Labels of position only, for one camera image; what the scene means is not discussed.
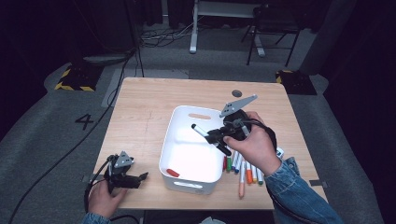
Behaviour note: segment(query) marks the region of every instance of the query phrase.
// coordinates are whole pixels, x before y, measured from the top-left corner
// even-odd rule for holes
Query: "hand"
[[[120,202],[125,198],[128,189],[121,189],[113,197],[108,193],[107,181],[101,181],[93,186],[89,197],[88,211],[99,216],[110,218],[116,212]]]
[[[256,112],[247,112],[247,115],[263,123]],[[245,160],[258,167],[264,175],[271,175],[281,164],[268,133],[257,125],[251,125],[250,135],[243,141],[230,136],[225,136],[223,141],[230,148],[240,152]]]

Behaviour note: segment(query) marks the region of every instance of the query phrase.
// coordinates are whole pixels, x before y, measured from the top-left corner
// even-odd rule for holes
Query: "bin handle cutout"
[[[182,186],[182,187],[189,187],[189,188],[194,188],[194,189],[201,189],[202,186],[201,185],[194,185],[194,184],[190,184],[190,183],[183,183],[183,182],[174,182],[175,185],[178,186]]]
[[[200,114],[193,114],[193,113],[190,113],[189,117],[193,118],[193,119],[212,119],[207,115],[200,115]]]

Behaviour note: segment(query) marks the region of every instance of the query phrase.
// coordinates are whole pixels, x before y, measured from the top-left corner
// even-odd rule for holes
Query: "gray floor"
[[[285,69],[288,52],[268,49],[260,58],[254,53],[246,66],[249,39],[240,43],[245,29],[206,29],[198,37],[196,54],[189,54],[190,36],[163,48],[142,48],[145,69],[189,71],[190,79],[276,82],[275,72]],[[297,69],[315,35],[303,31],[293,53],[289,69]],[[135,59],[127,64],[134,71]],[[97,91],[56,91],[56,83],[67,64],[46,79],[48,94],[14,125],[0,143],[0,223],[7,223],[23,193],[57,160],[69,152],[86,131],[75,120],[91,114],[98,121],[106,111],[101,104],[107,87],[121,64],[106,67]],[[329,185],[325,189],[329,203],[345,223],[383,223],[372,184],[354,157],[340,126],[322,93],[327,80],[311,77],[318,95],[290,95],[290,102],[304,134],[319,177]],[[84,216],[84,175],[93,166],[111,117],[112,108],[95,130],[69,156],[44,177],[27,195],[14,223],[79,223]],[[142,216],[143,211],[119,211]]]

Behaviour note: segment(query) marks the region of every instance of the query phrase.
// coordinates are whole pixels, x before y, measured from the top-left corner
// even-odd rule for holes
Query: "chair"
[[[253,9],[253,22],[249,25],[241,40],[243,42],[248,34],[253,35],[247,57],[247,65],[250,63],[253,48],[289,49],[290,53],[285,64],[287,67],[300,31],[304,29],[304,16],[311,4],[311,0],[265,0],[260,7],[255,7]],[[288,34],[295,35],[291,47],[279,47],[277,44]],[[280,38],[273,46],[255,47],[254,40],[256,35],[280,35]]]

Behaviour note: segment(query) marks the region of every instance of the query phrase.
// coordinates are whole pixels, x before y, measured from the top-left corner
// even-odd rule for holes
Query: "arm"
[[[255,112],[247,112],[247,115],[262,122]],[[251,133],[244,141],[237,141],[229,136],[223,140],[264,173],[267,188],[293,213],[318,223],[342,223],[329,204],[289,167],[290,160],[282,161],[276,156],[271,139],[264,129],[252,125]],[[276,212],[282,222],[290,223],[290,217],[279,212],[277,206]]]
[[[107,181],[93,186],[89,197],[88,213],[82,224],[108,224],[120,202],[125,198],[128,189],[121,189],[116,196],[108,193]]]

